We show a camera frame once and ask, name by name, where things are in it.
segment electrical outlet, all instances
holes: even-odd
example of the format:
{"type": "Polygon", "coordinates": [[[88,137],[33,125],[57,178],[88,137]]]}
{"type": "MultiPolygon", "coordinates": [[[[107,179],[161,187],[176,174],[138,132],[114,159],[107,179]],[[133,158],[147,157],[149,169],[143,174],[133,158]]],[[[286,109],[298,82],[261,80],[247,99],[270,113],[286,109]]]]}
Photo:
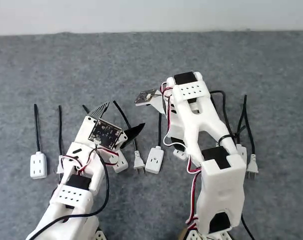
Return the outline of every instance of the electrical outlet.
{"type": "Polygon", "coordinates": [[[103,231],[98,230],[93,238],[94,240],[107,240],[107,238],[105,237],[103,231]]]}
{"type": "Polygon", "coordinates": [[[152,147],[145,165],[146,172],[158,174],[163,162],[164,150],[160,146],[152,147]]]}
{"type": "Polygon", "coordinates": [[[188,156],[184,151],[179,151],[177,149],[175,149],[173,151],[173,155],[176,156],[177,158],[179,158],[180,160],[183,160],[183,161],[186,161],[188,159],[188,156]]]}
{"type": "Polygon", "coordinates": [[[118,153],[119,157],[117,158],[117,156],[111,155],[111,157],[109,158],[109,162],[111,164],[114,164],[118,161],[116,165],[112,166],[115,173],[118,174],[118,173],[128,169],[128,162],[127,162],[126,158],[124,157],[121,150],[117,150],[116,153],[118,153]]]}
{"type": "Polygon", "coordinates": [[[245,146],[242,146],[241,144],[236,144],[236,148],[237,148],[238,154],[241,156],[241,158],[247,165],[247,148],[245,146]]]}
{"type": "Polygon", "coordinates": [[[47,177],[46,156],[40,151],[30,157],[30,177],[32,179],[43,179],[47,177]]]}
{"type": "Polygon", "coordinates": [[[186,239],[187,240],[202,240],[196,230],[191,230],[186,239]]]}

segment white outlet adapter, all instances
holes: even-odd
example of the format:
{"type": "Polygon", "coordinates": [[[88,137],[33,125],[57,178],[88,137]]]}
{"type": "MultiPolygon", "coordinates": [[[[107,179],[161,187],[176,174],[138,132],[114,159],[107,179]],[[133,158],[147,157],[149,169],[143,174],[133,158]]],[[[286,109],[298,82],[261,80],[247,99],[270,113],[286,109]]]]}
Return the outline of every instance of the white outlet adapter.
{"type": "Polygon", "coordinates": [[[30,177],[44,179],[47,177],[47,160],[45,154],[37,151],[30,157],[30,177]]]}
{"type": "Polygon", "coordinates": [[[162,150],[160,146],[152,147],[146,161],[146,172],[158,174],[161,169],[163,157],[164,150],[162,150]]]}
{"type": "Polygon", "coordinates": [[[119,158],[117,158],[116,156],[114,155],[111,155],[110,158],[109,158],[109,162],[111,164],[114,164],[117,162],[116,165],[112,166],[112,168],[114,169],[115,173],[120,173],[126,169],[128,169],[128,162],[126,160],[126,158],[124,157],[123,153],[121,150],[117,150],[116,153],[118,153],[119,155],[119,158]]]}
{"type": "Polygon", "coordinates": [[[176,156],[177,158],[179,158],[182,161],[186,161],[188,159],[188,156],[187,156],[186,152],[180,151],[180,150],[177,150],[177,149],[175,149],[173,151],[173,155],[176,156]]]}

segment white power plug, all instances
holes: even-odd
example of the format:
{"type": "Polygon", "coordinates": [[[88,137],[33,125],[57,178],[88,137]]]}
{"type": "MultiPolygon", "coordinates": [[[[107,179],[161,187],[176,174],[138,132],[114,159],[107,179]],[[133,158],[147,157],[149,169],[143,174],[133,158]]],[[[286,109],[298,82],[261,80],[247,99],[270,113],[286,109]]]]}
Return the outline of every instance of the white power plug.
{"type": "Polygon", "coordinates": [[[237,151],[247,165],[247,148],[241,144],[236,144],[237,151]]]}
{"type": "Polygon", "coordinates": [[[164,150],[162,150],[160,146],[152,147],[146,161],[146,172],[158,174],[161,169],[163,157],[164,150]]]}
{"type": "Polygon", "coordinates": [[[141,158],[141,154],[140,151],[135,151],[135,160],[133,162],[133,169],[136,169],[136,171],[138,172],[138,169],[142,169],[143,172],[145,172],[145,164],[143,159],[141,158]]]}
{"type": "Polygon", "coordinates": [[[116,153],[118,153],[119,155],[119,158],[117,158],[116,156],[114,155],[111,155],[110,158],[109,158],[109,162],[111,164],[114,164],[117,162],[116,165],[112,166],[112,168],[114,169],[115,173],[120,173],[126,169],[128,169],[128,162],[126,160],[126,158],[124,157],[123,153],[121,150],[117,150],[116,153]]]}
{"type": "Polygon", "coordinates": [[[47,177],[47,160],[45,154],[37,151],[30,157],[30,177],[43,179],[47,177]]]}
{"type": "Polygon", "coordinates": [[[253,178],[255,179],[256,174],[258,174],[258,166],[256,163],[256,154],[250,155],[250,160],[249,160],[246,172],[248,174],[249,179],[251,178],[251,175],[253,175],[253,178]]]}

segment gray carpet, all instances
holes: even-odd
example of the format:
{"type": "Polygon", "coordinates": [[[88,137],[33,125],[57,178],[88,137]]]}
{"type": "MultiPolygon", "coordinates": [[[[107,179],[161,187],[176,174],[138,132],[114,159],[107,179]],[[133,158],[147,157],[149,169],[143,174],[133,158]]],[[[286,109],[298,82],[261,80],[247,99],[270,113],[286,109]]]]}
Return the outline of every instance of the gray carpet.
{"type": "MultiPolygon", "coordinates": [[[[48,206],[58,180],[53,174],[59,155],[58,105],[67,150],[85,116],[81,105],[93,108],[117,100],[132,125],[146,123],[137,138],[145,159],[157,144],[158,116],[152,107],[133,102],[141,90],[187,71],[201,72],[210,90],[225,90],[234,130],[248,94],[259,175],[244,183],[243,214],[256,239],[303,239],[303,32],[0,37],[0,239],[25,239],[48,206]],[[39,180],[29,176],[36,151],[34,103],[50,162],[49,176],[39,180]]],[[[220,97],[215,100],[220,106],[220,97]]],[[[114,106],[104,118],[126,126],[114,106]]],[[[215,144],[202,137],[201,144],[215,144]]],[[[246,133],[242,140],[250,151],[246,133]]],[[[189,215],[192,176],[172,150],[167,149],[159,175],[133,170],[132,145],[124,151],[129,169],[118,175],[109,171],[110,200],[99,215],[109,240],[177,238],[189,215]]],[[[95,209],[103,197],[104,191],[95,209]]],[[[238,240],[249,239],[242,225],[232,232],[238,240]]]]}

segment red white black wire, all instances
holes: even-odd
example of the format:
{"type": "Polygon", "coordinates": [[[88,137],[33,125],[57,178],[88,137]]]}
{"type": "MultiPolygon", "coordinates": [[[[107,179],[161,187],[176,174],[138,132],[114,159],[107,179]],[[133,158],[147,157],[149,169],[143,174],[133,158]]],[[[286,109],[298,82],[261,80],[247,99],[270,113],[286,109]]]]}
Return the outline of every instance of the red white black wire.
{"type": "MultiPolygon", "coordinates": [[[[180,142],[173,142],[173,143],[170,143],[170,144],[167,144],[165,142],[165,139],[167,138],[167,136],[168,136],[168,134],[171,130],[171,112],[172,112],[171,111],[171,96],[172,96],[172,94],[166,95],[165,93],[167,91],[170,91],[170,90],[173,89],[172,87],[165,87],[164,88],[163,86],[164,86],[165,83],[166,82],[163,82],[160,86],[160,92],[161,92],[163,101],[165,101],[165,98],[167,98],[167,113],[166,113],[166,116],[167,116],[167,133],[163,138],[163,144],[165,146],[168,146],[168,147],[173,146],[175,144],[178,144],[178,145],[183,146],[186,149],[187,147],[184,144],[180,143],[180,142]]],[[[193,222],[194,220],[198,219],[198,217],[195,215],[195,189],[196,189],[196,180],[197,180],[198,175],[201,173],[202,168],[198,167],[196,169],[191,169],[191,166],[192,166],[192,159],[191,159],[191,156],[189,155],[186,171],[189,174],[195,174],[195,176],[194,176],[194,178],[192,180],[192,184],[191,184],[190,213],[189,213],[188,219],[186,220],[186,224],[189,225],[188,230],[197,230],[197,224],[195,222],[193,222]]]]}

